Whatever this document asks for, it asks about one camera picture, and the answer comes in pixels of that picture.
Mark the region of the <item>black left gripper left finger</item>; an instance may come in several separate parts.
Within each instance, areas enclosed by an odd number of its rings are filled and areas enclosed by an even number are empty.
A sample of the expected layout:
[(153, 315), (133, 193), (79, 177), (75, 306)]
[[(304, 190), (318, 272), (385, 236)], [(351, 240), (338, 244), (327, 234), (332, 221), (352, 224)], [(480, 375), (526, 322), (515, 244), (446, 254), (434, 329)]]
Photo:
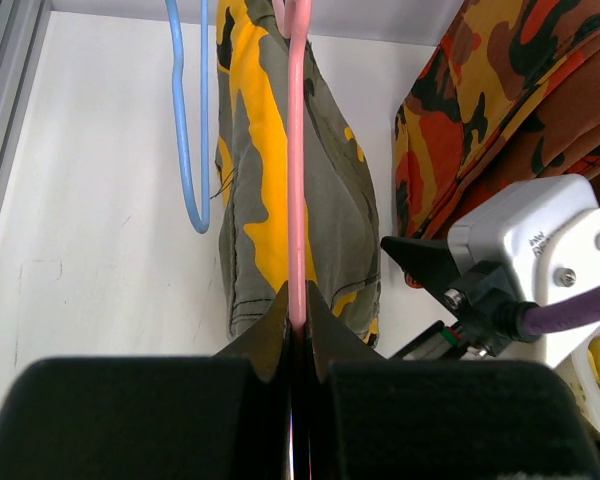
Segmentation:
[(288, 292), (212, 356), (31, 364), (0, 409), (0, 479), (281, 479)]

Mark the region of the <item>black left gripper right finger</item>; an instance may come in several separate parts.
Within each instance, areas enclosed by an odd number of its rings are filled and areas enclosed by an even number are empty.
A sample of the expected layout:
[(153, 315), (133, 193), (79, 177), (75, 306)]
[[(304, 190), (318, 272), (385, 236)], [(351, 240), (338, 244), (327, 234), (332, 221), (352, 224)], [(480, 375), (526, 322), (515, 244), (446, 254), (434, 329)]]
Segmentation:
[(526, 361), (388, 360), (308, 284), (314, 479), (600, 479), (565, 383)]

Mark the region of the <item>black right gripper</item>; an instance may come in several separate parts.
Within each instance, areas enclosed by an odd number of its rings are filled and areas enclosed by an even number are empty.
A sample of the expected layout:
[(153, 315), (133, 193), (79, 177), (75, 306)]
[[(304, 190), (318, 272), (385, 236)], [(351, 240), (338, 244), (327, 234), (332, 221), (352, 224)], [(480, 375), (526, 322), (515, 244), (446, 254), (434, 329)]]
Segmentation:
[(446, 240), (385, 236), (381, 248), (406, 276), (454, 317), (438, 320), (406, 344), (394, 360), (459, 360), (497, 357), (525, 341), (525, 302), (502, 264), (476, 264), (460, 274)]

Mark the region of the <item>blue hanger of yellow trousers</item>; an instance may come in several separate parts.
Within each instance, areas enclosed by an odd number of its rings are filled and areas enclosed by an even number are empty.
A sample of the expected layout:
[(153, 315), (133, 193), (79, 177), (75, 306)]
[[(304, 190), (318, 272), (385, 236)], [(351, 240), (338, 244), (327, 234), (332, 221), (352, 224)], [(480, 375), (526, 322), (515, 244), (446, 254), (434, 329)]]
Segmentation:
[(200, 126), (200, 202), (196, 201), (192, 161), (189, 147), (186, 102), (184, 93), (184, 41), (179, 9), (175, 0), (165, 2), (168, 16), (173, 64), (171, 75), (172, 101), (178, 150), (179, 171), (184, 203), (194, 230), (205, 234), (211, 221), (210, 194), (210, 145), (209, 145), (209, 2), (200, 2), (200, 79), (199, 79), (199, 126)]

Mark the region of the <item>pink hanger of yellow camouflage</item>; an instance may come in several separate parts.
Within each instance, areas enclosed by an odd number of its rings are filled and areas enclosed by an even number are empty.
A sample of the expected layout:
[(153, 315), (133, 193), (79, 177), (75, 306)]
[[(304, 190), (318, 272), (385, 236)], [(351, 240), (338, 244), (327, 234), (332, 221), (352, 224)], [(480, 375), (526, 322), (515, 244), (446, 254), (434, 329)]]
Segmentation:
[(302, 333), (306, 322), (306, 221), (304, 191), (304, 56), (310, 1), (274, 1), (276, 23), (290, 40), (287, 110), (289, 320)]

